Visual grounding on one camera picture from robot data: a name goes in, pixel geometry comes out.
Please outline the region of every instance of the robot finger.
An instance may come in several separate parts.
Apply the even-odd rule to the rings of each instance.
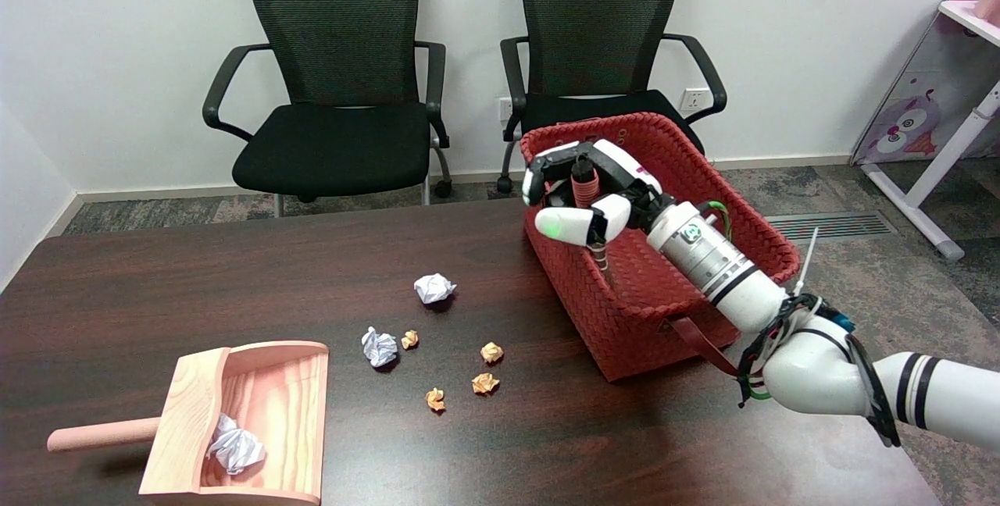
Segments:
[[[587,246],[609,243],[625,230],[632,204],[612,194],[597,200],[588,209],[547,207],[535,216],[538,232],[564,243]]]
[[[524,184],[521,186],[524,203],[538,205],[545,196],[546,182],[568,179],[573,163],[590,145],[574,141],[536,154],[524,171]]]

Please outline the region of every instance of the white crumpled paper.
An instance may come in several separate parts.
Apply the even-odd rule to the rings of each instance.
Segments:
[[[372,367],[382,367],[391,362],[396,357],[396,339],[388,334],[379,334],[373,327],[368,327],[368,332],[361,336],[361,347],[365,351],[365,357],[371,362]]]
[[[413,282],[413,289],[417,290],[417,297],[425,305],[437,303],[448,298],[457,286],[447,280],[441,274],[424,276]]]
[[[257,440],[257,436],[236,426],[235,420],[219,414],[219,423],[215,426],[215,436],[206,457],[211,457],[212,452],[227,473],[239,475],[264,459],[264,444]]]

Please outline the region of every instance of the mesh chair backrest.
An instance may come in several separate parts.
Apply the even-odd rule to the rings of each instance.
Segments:
[[[550,96],[646,90],[674,0],[524,0],[528,90]]]
[[[417,0],[253,0],[294,103],[417,101]]]

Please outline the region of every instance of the black office chair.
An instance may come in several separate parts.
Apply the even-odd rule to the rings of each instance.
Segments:
[[[497,190],[509,193],[514,131],[523,134],[561,122],[655,112],[671,118],[704,154],[691,124],[726,106],[726,91],[703,47],[691,36],[664,34],[674,0],[524,0],[526,37],[500,42],[514,113],[503,139],[508,142]],[[713,104],[682,118],[657,90],[647,90],[661,40],[685,44],[703,72]],[[528,93],[524,90],[517,44],[530,51]],[[572,99],[568,96],[607,96]]]
[[[441,149],[445,47],[416,42],[417,0],[253,0],[268,44],[233,49],[215,75],[202,115],[208,126],[247,142],[233,166],[236,184],[310,202],[426,182],[430,149],[451,193]],[[417,94],[414,47],[428,50],[426,104]],[[270,49],[291,104],[280,106],[251,135],[219,119],[219,105],[240,61]],[[437,132],[431,140],[430,126]]]

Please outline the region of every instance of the baseboard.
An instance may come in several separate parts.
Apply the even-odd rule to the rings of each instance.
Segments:
[[[74,192],[73,197],[69,199],[62,211],[59,212],[59,215],[57,215],[52,221],[52,224],[49,225],[49,230],[45,233],[44,238],[48,239],[62,235],[63,232],[66,231],[66,227],[69,226],[69,223],[73,221],[74,217],[76,217],[80,208],[83,207],[84,203],[86,202],[81,199],[80,195]]]
[[[496,182],[497,178],[500,178],[500,171],[494,170],[489,172],[468,172],[462,174],[452,174],[451,181],[454,184],[475,184],[479,182]],[[510,171],[511,180],[522,180],[524,179],[523,170],[512,170]],[[440,180],[440,176],[431,175],[432,185]]]
[[[83,203],[130,202],[136,200],[173,200],[178,198],[211,198],[214,196],[256,195],[260,192],[239,186],[193,186],[191,188],[164,188],[153,190],[107,190],[105,192],[80,192]]]
[[[785,168],[793,166],[828,166],[847,164],[850,155],[828,155],[822,157],[778,157],[757,159],[716,159],[712,166],[719,170],[742,170],[752,168]],[[451,175],[454,184],[472,184],[477,182],[496,182],[500,172],[463,172]],[[511,171],[514,180],[524,178],[524,171]],[[441,176],[431,175],[434,184]],[[196,186],[192,188],[164,188],[153,190],[111,190],[105,192],[80,192],[77,199],[80,204],[94,202],[123,202],[134,200],[167,200],[176,198],[207,198],[212,196],[255,195],[260,192],[245,190],[239,186]]]
[[[754,168],[789,168],[794,166],[834,166],[846,165],[850,155],[826,155],[822,157],[776,157],[757,159],[715,159],[712,166],[717,170],[748,170]]]

